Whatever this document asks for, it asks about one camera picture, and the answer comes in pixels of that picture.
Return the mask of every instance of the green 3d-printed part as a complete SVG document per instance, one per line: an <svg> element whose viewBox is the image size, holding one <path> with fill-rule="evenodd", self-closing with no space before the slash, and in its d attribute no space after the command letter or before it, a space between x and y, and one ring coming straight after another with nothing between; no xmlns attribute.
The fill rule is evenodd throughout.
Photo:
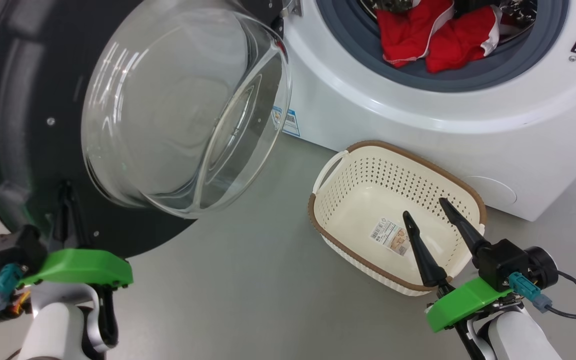
<svg viewBox="0 0 576 360"><path fill-rule="evenodd" d="M118 288L133 283L133 268L108 251L65 248L48 255L41 270L22 278L19 285L39 281L110 285Z"/></svg>
<svg viewBox="0 0 576 360"><path fill-rule="evenodd" d="M432 331L438 333L512 291L496 292L478 277L437 300L428 310L426 319Z"/></svg>

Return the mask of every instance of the washing machine front panel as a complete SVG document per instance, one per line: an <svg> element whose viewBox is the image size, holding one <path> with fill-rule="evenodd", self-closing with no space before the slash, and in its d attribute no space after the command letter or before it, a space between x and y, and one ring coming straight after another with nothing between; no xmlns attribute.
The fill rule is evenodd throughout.
<svg viewBox="0 0 576 360"><path fill-rule="evenodd" d="M285 26L302 139L333 150L368 139L401 146L469 182L487 205L531 221L576 178L576 0L536 66L465 93L377 75L336 41L313 0L303 7Z"/></svg>

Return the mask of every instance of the basket handle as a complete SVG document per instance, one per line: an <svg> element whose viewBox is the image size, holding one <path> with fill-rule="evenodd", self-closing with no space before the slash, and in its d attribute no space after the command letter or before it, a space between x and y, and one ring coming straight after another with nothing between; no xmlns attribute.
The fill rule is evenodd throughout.
<svg viewBox="0 0 576 360"><path fill-rule="evenodd" d="M348 154L349 154L348 150L343 150L342 152L336 153L333 157L330 158L330 160L328 160L328 162L326 162L324 168L321 169L321 172L317 176L317 180L315 180L314 186L312 187L313 194L317 194L317 191L319 191L319 189L321 189L324 185L326 185L328 180L332 178L332 176L335 174L335 171L341 167L341 165L344 162L343 158ZM336 164L336 162L339 162L339 164L337 164L336 167L332 169L332 167L334 166L334 164Z"/></svg>

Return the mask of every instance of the white plastic basket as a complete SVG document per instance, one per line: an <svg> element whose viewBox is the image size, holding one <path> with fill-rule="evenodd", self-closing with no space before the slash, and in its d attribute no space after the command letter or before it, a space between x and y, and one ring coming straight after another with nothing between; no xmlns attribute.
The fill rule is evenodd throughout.
<svg viewBox="0 0 576 360"><path fill-rule="evenodd" d="M387 287L407 296L421 296L433 289L421 285L405 234L404 211L414 218L423 242L449 281L471 259L466 242L446 219L439 198L448 198L484 233L486 207L474 189L396 146L362 141L327 162L312 189L308 214L326 243L343 259ZM404 232L393 237L399 228Z"/></svg>

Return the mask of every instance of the blue connector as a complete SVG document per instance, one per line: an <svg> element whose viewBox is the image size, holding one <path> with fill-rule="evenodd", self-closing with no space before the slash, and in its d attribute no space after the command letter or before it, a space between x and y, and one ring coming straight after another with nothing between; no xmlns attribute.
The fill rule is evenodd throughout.
<svg viewBox="0 0 576 360"><path fill-rule="evenodd" d="M24 275L21 267L17 264L7 264L0 271L0 311L6 309L10 303L10 297L15 291L21 277Z"/></svg>
<svg viewBox="0 0 576 360"><path fill-rule="evenodd" d="M532 305L542 314L548 312L546 306L553 305L553 301L546 295L542 294L542 289L519 272L513 272L508 276L508 286L517 294L528 299Z"/></svg>

